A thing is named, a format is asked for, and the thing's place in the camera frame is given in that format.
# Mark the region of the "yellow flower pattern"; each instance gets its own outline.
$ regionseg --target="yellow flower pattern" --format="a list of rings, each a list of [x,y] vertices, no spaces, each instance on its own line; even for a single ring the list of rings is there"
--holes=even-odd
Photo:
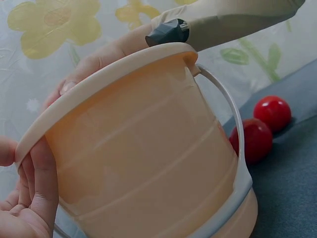
[[[196,2],[198,0],[175,0],[178,5],[188,5]]]
[[[23,53],[30,59],[45,58],[66,41],[78,46],[101,36],[101,26],[95,15],[99,0],[36,0],[16,6],[9,14],[10,29],[24,32]]]
[[[128,0],[126,6],[116,10],[115,16],[119,21],[127,22],[129,29],[133,30],[142,25],[140,13],[144,13],[150,19],[160,15],[160,12],[156,8],[144,5],[140,0]]]

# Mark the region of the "dark gray knob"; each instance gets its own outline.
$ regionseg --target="dark gray knob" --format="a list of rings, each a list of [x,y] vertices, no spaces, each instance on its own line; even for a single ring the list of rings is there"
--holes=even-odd
[[[145,40],[149,47],[171,42],[186,42],[189,30],[186,22],[181,19],[174,19],[161,23],[152,31]]]

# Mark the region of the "collapsible bucket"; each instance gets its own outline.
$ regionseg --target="collapsible bucket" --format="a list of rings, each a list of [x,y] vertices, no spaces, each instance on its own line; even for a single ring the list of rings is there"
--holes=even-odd
[[[60,204],[91,238],[247,238],[257,200],[235,103],[184,43],[151,47],[94,73],[29,128],[16,165],[45,136]],[[228,100],[237,158],[194,76]]]

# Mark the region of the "hand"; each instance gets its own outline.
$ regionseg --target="hand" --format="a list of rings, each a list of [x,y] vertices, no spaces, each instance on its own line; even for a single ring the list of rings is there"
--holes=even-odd
[[[16,143],[0,137],[0,166],[14,161]],[[16,189],[0,201],[0,238],[51,238],[58,205],[55,159],[42,138],[18,170]]]
[[[127,55],[148,47],[145,41],[145,36],[151,31],[152,27],[150,24],[140,26],[81,60],[75,71],[63,79],[53,93],[47,98],[44,103],[44,109],[55,102],[61,95],[73,88],[76,84],[98,70]]]

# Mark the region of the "beige sleeve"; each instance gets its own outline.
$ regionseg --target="beige sleeve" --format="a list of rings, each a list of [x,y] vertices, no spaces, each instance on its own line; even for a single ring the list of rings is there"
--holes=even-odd
[[[187,22],[196,51],[250,35],[295,15],[305,0],[198,0],[152,19],[152,29],[176,18]]]

